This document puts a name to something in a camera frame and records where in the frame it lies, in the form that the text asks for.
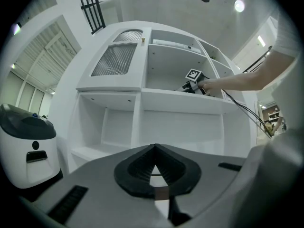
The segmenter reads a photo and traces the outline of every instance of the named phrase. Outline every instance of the ceiling light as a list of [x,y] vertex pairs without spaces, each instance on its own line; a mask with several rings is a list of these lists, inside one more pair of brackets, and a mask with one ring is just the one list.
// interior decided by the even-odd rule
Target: ceiling light
[[243,1],[241,0],[236,0],[236,2],[234,3],[234,8],[236,9],[236,11],[238,12],[243,12],[245,9],[245,5],[243,3]]
[[21,26],[20,26],[19,23],[13,25],[13,33],[14,33],[14,35],[16,35],[20,31],[20,28],[21,28]]
[[261,42],[262,46],[266,46],[265,42],[263,41],[261,36],[258,36],[257,39]]

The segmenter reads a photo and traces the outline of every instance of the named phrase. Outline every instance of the white cabinet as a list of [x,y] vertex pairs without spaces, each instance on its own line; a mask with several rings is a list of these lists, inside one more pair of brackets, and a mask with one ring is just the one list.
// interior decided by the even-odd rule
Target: white cabinet
[[[222,90],[211,96],[177,92],[186,74],[200,70],[209,78],[234,75],[221,51],[197,38],[151,28],[145,42],[115,41],[117,31],[89,63],[78,83],[68,136],[73,171],[87,161],[129,148],[164,143],[196,152],[245,157],[252,147],[252,123]],[[154,44],[163,40],[189,45]],[[91,76],[108,47],[135,43],[130,69],[124,75]],[[246,105],[242,92],[230,93]]]

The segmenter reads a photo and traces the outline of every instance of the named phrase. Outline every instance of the shelf compartment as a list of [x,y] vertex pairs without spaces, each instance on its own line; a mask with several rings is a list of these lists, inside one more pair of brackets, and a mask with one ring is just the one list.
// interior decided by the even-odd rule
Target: shelf compartment
[[111,145],[111,144],[96,144],[92,146],[85,146],[72,149],[72,154],[79,158],[89,162],[98,158],[106,157],[115,153],[125,151],[123,147]]
[[182,44],[191,48],[198,49],[200,50],[200,53],[202,55],[205,55],[204,51],[201,50],[198,41],[193,37],[189,37],[186,35],[170,32],[170,31],[153,29],[150,43],[153,44],[154,40],[169,41],[173,43]]
[[222,63],[225,66],[229,67],[229,63],[227,62],[224,55],[221,53],[221,51],[218,48],[208,44],[207,42],[201,41],[201,40],[199,40],[199,42],[203,46],[203,48],[206,50],[207,54],[209,55],[209,57],[212,60],[215,60],[215,61]]
[[200,69],[206,56],[163,45],[149,45],[146,88],[176,90],[187,82],[185,76]]
[[[207,59],[203,63],[203,65],[199,68],[200,71],[208,78],[218,78],[218,74],[216,72],[215,67],[211,64],[211,60]],[[226,99],[224,96],[224,92],[220,89],[212,89],[210,90],[210,95],[212,97]]]
[[234,73],[232,72],[231,68],[214,60],[214,59],[211,59],[217,73],[218,73],[218,76],[220,78],[224,78],[224,77],[228,77],[228,76],[233,76]]
[[142,89],[142,104],[145,110],[150,111],[196,114],[225,114],[238,108],[233,102],[223,99],[157,89]]
[[135,98],[125,92],[80,93],[68,135],[71,152],[90,161],[130,149]]
[[278,112],[275,112],[275,113],[268,114],[268,116],[269,116],[269,118],[270,118],[270,116],[273,116],[273,115],[276,115],[276,114],[279,115],[279,113],[280,113],[280,112],[278,111]]
[[221,115],[144,110],[139,143],[169,144],[196,152],[223,154]]

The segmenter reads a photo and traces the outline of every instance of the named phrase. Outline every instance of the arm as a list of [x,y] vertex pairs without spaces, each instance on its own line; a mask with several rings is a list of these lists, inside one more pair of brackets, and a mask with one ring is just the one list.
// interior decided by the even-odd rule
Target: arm
[[261,90],[284,72],[293,62],[294,57],[275,50],[266,57],[255,72],[238,74],[225,78],[207,79],[198,83],[199,87],[209,89]]
[[278,130],[278,128],[281,126],[281,123],[282,123],[282,120],[283,120],[283,117],[279,116],[279,119],[277,120],[276,122],[276,125],[274,127],[274,129],[272,130],[272,135]]

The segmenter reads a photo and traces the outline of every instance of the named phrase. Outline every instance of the vent grille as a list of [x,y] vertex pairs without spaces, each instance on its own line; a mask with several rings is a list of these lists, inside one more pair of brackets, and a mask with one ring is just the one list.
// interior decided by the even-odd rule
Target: vent grille
[[48,214],[60,224],[64,224],[71,216],[88,188],[75,186]]
[[140,40],[143,32],[141,30],[128,30],[121,33],[114,42],[127,40]]
[[109,47],[95,67],[92,76],[123,75],[129,71],[137,44]]

